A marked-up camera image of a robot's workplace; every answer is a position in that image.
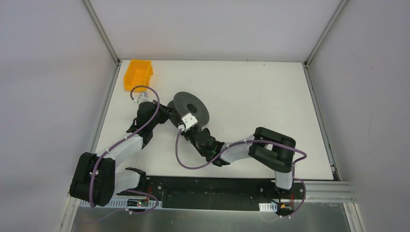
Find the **black cable spool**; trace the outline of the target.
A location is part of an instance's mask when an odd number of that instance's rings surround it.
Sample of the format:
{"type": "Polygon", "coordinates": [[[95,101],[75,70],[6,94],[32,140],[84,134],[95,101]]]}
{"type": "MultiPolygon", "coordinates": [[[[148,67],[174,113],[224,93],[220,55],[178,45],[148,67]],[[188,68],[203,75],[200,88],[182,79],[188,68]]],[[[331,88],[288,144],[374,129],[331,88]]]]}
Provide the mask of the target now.
{"type": "Polygon", "coordinates": [[[207,107],[199,98],[191,93],[184,91],[176,93],[173,100],[167,104],[167,107],[173,109],[170,121],[175,127],[178,127],[182,122],[182,117],[188,113],[198,120],[200,127],[205,126],[209,122],[207,107]]]}

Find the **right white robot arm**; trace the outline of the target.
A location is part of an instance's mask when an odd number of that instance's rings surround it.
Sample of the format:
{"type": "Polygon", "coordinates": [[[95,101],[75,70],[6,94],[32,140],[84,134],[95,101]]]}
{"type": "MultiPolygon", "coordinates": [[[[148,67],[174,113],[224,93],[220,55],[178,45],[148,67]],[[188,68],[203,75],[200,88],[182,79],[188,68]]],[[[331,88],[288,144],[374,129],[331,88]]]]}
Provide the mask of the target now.
{"type": "Polygon", "coordinates": [[[210,164],[222,167],[235,161],[253,158],[275,172],[275,193],[281,198],[287,198],[293,193],[293,156],[296,140],[269,130],[257,127],[255,132],[236,142],[220,142],[211,136],[209,129],[194,126],[185,130],[183,125],[178,126],[176,151],[180,136],[190,141],[195,150],[206,159],[206,163],[197,167],[188,167],[182,164],[178,154],[177,162],[189,170],[204,168],[210,164]]]}

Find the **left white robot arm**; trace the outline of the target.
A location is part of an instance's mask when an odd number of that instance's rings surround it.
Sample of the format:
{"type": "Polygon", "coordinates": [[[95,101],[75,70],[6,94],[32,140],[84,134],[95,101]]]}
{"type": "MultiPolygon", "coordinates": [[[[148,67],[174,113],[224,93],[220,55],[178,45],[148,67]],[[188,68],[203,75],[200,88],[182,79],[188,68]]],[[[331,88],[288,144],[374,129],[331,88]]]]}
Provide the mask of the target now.
{"type": "Polygon", "coordinates": [[[173,108],[157,101],[140,103],[136,118],[121,139],[97,153],[80,155],[69,195],[87,201],[93,207],[107,205],[115,194],[127,189],[135,195],[143,195],[147,191],[147,182],[142,179],[144,171],[126,168],[118,172],[116,169],[144,149],[152,139],[155,127],[165,123],[173,112],[173,108]]]}

